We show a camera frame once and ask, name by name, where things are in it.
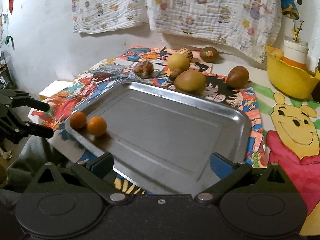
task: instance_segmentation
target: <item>red shirt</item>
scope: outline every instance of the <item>red shirt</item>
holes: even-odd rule
[[[267,133],[267,145],[271,150],[269,163],[281,165],[306,202],[310,215],[320,201],[320,155],[300,160],[282,143],[276,131]]]

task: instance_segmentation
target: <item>yellow plastic basket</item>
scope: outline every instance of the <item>yellow plastic basket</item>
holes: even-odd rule
[[[276,59],[271,54],[272,50],[273,47],[266,46],[267,74],[270,82],[281,92],[293,98],[309,97],[320,80],[318,69],[316,68],[315,77],[310,77],[308,72]]]

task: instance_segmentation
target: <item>screw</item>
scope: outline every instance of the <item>screw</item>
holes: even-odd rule
[[[213,199],[213,196],[210,193],[200,193],[197,198],[201,201],[209,201]]]
[[[125,195],[122,193],[113,193],[110,195],[110,199],[116,202],[123,201],[125,200]]]
[[[78,161],[77,162],[78,164],[81,164],[81,165],[83,165],[83,166],[85,166],[87,163],[86,162],[84,162],[84,161]]]
[[[164,200],[164,199],[158,199],[158,203],[159,203],[159,204],[164,204],[164,203],[165,203],[165,200]]]

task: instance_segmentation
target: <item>white wall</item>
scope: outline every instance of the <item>white wall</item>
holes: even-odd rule
[[[315,33],[320,32],[319,1],[303,0],[299,10],[301,19],[306,20],[301,37],[317,51],[320,51],[319,33],[319,39],[315,40]],[[0,0],[4,13],[8,2]],[[284,17],[283,23],[277,47],[281,46],[285,34],[291,35],[292,21]],[[196,47],[208,44],[151,33],[148,25],[95,35],[73,33],[72,30],[71,0],[14,0],[8,31],[4,25],[1,50],[20,89],[36,95],[54,80],[72,80],[100,60],[118,56],[131,46],[176,47],[174,43],[177,41],[181,45]],[[4,44],[7,35],[13,37],[14,50],[11,42]],[[252,66],[265,68],[265,64],[258,64],[236,49],[217,46],[219,50],[242,57]]]

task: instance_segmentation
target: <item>white container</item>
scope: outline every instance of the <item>white container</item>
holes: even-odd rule
[[[294,42],[294,40],[286,36],[284,39],[284,58],[283,61],[287,64],[306,70],[308,56],[307,42]]]

